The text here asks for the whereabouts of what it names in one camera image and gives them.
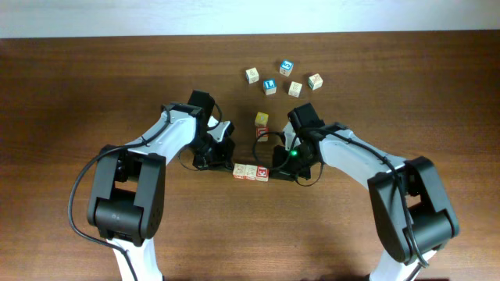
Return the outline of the red letter E block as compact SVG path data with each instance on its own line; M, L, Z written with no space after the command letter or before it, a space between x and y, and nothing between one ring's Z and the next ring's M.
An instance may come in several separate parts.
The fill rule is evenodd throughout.
M258 181L268 182L269 181L269 175L270 175L270 171L268 170L268 168L263 167L263 166L258 166L257 167L256 177L255 178Z

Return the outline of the plain wooden picture block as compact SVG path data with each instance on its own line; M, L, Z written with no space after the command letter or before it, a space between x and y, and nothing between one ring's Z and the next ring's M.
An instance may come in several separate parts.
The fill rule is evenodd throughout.
M258 167L256 165L246 165L245 166L245 179L256 180Z

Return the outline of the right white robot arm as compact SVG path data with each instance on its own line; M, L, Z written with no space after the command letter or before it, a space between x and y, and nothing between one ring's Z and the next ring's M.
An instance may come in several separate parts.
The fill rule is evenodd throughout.
M292 109L273 149L270 176L308 180L315 164L339 169L369 192L384 251L368 280L414 280L459 234L459 221L434 163L407 160L358 138L340 123L327 125L308 103Z

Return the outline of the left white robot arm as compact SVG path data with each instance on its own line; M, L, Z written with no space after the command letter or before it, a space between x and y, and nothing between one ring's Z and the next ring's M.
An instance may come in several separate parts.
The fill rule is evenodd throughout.
M214 118L214 98L193 91L185 104L161 109L138 139L106 145L98 156L87 220L112 248L123 280L162 280L153 237L163 216L166 166L184 149L197 170L232 169L234 126Z

